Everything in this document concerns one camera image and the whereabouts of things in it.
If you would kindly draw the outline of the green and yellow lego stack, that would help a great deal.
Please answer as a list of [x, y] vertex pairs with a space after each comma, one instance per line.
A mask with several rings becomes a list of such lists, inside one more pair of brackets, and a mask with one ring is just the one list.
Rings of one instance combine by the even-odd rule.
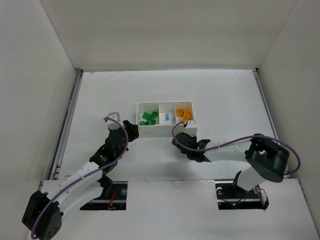
[[143, 121], [143, 120], [142, 120], [142, 121], [140, 122], [140, 125], [141, 125], [141, 126], [148, 126], [148, 125], [149, 125], [149, 121], [148, 121], [148, 120], [147, 120], [147, 121]]

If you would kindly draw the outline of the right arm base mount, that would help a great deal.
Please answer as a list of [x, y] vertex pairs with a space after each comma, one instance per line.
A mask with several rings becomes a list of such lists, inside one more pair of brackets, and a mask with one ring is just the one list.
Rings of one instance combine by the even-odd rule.
[[239, 171], [233, 181], [222, 180], [215, 182], [217, 206], [219, 210], [266, 210], [269, 207], [269, 198], [266, 191], [256, 185], [252, 190], [240, 188]]

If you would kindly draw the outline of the long yellow lego brick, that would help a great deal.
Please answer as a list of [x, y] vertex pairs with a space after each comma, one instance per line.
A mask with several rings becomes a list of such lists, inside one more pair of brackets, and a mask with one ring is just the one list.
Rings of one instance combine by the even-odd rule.
[[187, 112], [187, 110], [184, 110], [184, 109], [176, 109], [176, 116], [177, 117], [182, 117], [184, 114], [185, 114], [185, 112]]

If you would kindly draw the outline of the yellow lego piece with flower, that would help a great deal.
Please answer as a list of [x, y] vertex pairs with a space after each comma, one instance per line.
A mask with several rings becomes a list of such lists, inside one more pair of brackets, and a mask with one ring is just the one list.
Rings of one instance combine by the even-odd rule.
[[182, 123], [186, 123], [187, 121], [190, 120], [191, 117], [192, 117], [192, 113], [191, 112], [184, 111], [180, 121]]

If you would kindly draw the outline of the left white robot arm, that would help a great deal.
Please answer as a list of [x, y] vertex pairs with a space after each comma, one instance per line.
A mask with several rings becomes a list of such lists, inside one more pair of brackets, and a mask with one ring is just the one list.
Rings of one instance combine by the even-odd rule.
[[63, 183], [30, 196], [21, 221], [30, 230], [31, 239], [51, 240], [69, 215], [111, 189], [113, 182], [107, 174], [128, 151], [128, 144], [139, 138], [139, 127], [111, 117], [104, 121], [109, 135], [97, 152]]

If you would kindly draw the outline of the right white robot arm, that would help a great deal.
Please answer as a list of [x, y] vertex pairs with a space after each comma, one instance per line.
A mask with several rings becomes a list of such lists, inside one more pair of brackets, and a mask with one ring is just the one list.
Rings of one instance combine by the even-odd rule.
[[242, 139], [230, 144], [212, 145], [209, 139], [197, 141], [196, 136], [185, 132], [175, 135], [172, 144], [189, 160], [202, 162], [235, 161], [248, 163], [249, 167], [240, 170], [233, 184], [244, 191], [269, 181], [281, 183], [290, 153], [275, 140], [262, 134]]

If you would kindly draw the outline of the green yellow lego block pair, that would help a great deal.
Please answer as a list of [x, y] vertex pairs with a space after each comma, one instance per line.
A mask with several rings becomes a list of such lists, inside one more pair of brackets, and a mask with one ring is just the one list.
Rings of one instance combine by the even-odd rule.
[[153, 111], [150, 115], [149, 115], [149, 119], [152, 121], [152, 120], [155, 120], [156, 117], [159, 116], [159, 113], [156, 112], [156, 111]]

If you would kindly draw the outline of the green lego brick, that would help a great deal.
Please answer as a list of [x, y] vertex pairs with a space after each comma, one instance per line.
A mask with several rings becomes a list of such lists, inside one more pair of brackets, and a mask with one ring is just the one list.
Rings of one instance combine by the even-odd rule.
[[147, 113], [147, 112], [144, 112], [143, 115], [142, 115], [142, 118], [145, 119], [145, 120], [150, 120], [150, 114]]

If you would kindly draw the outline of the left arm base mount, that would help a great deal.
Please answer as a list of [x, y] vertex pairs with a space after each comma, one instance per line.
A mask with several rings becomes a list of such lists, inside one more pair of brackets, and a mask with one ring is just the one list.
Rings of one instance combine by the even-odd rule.
[[128, 182], [106, 178], [99, 197], [80, 208], [81, 211], [125, 211], [127, 208]]

